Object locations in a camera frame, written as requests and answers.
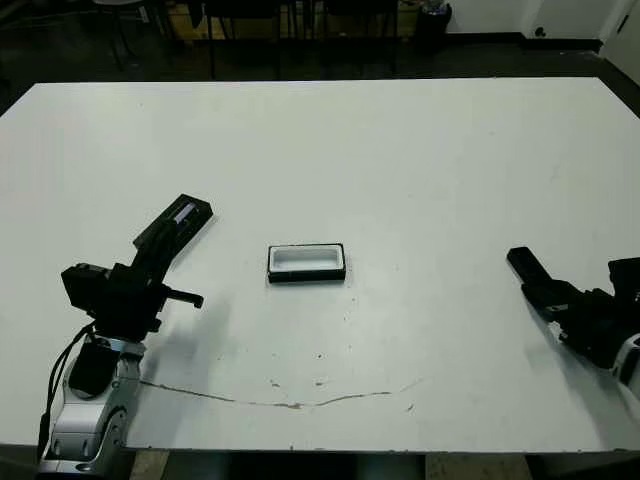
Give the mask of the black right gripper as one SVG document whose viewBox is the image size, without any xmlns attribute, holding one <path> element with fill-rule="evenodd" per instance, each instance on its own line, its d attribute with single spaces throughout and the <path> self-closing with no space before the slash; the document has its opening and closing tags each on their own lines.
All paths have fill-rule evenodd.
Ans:
<svg viewBox="0 0 640 480">
<path fill-rule="evenodd" d="M 581 291 L 550 278 L 525 280 L 521 290 L 545 321 L 559 324 L 561 341 L 599 368 L 611 369 L 634 334 L 634 305 L 599 288 Z"/>
</svg>

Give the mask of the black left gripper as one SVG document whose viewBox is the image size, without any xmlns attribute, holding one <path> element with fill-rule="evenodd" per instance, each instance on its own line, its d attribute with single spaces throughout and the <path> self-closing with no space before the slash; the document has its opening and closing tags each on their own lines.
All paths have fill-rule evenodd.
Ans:
<svg viewBox="0 0 640 480">
<path fill-rule="evenodd" d="M 200 309 L 204 297 L 172 289 L 164 277 L 178 253 L 190 241 L 188 224 L 164 219 L 138 247 L 131 265 L 116 263 L 93 304 L 96 332 L 105 337 L 142 342 L 159 330 L 157 315 L 167 300 Z"/>
</svg>

